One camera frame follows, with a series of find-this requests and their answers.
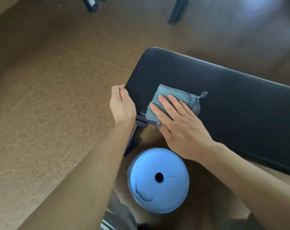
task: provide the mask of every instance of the person's left arm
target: person's left arm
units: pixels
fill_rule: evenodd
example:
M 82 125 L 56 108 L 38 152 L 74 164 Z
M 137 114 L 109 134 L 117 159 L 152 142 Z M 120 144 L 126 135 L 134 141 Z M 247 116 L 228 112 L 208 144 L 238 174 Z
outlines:
M 24 221 L 26 229 L 98 229 L 135 124 L 135 105 L 124 85 L 112 87 L 115 126 Z

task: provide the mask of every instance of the carbon fiber textured surface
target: carbon fiber textured surface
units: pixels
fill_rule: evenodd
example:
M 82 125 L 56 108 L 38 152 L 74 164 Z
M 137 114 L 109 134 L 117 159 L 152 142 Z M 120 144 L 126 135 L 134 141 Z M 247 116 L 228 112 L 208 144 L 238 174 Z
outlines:
M 215 141 L 290 174 L 290 87 L 160 48 L 147 49 L 126 88 L 138 114 L 159 84 L 199 95 L 199 118 Z

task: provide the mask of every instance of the microfiber cloth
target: microfiber cloth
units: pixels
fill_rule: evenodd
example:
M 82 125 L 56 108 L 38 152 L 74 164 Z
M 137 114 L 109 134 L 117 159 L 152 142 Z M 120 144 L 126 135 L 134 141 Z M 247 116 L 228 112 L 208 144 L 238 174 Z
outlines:
M 179 100 L 184 101 L 195 115 L 198 115 L 199 112 L 201 111 L 201 105 L 199 103 L 199 99 L 207 96 L 207 92 L 202 92 L 200 96 L 196 96 L 194 94 L 184 92 L 180 89 L 171 88 L 166 85 L 160 84 L 157 91 L 155 92 L 154 98 L 152 99 L 151 103 L 155 104 L 161 111 L 163 111 L 166 114 L 167 112 L 165 108 L 163 107 L 163 105 L 160 103 L 158 99 L 158 96 L 160 94 L 162 94 L 168 100 L 169 103 L 171 103 L 170 100 L 168 99 L 168 96 L 170 94 L 172 94 L 178 101 Z M 147 107 L 146 119 L 150 121 L 154 121 L 154 122 L 159 122 L 159 119 L 151 111 L 150 104 Z

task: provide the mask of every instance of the speckled floor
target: speckled floor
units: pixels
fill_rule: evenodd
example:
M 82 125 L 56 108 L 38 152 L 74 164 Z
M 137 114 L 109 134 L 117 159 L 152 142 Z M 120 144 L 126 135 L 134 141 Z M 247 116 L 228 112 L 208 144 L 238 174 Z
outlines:
M 158 46 L 290 85 L 289 0 L 22 0 L 0 16 L 0 229 L 16 229 L 113 124 L 110 88 Z M 166 146 L 150 126 L 115 184 L 139 222 L 156 229 L 217 229 L 248 210 L 202 166 L 187 161 L 184 204 L 166 215 L 131 197 L 126 170 L 142 150 Z M 290 176 L 270 171 L 290 183 Z

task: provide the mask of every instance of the forearm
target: forearm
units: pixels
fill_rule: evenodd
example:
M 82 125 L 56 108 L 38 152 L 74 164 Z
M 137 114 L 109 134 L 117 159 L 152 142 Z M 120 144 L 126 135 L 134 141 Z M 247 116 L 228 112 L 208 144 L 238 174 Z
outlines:
M 228 186 L 269 229 L 290 229 L 290 185 L 217 143 L 203 166 Z
M 134 123 L 115 126 L 20 226 L 98 229 Z

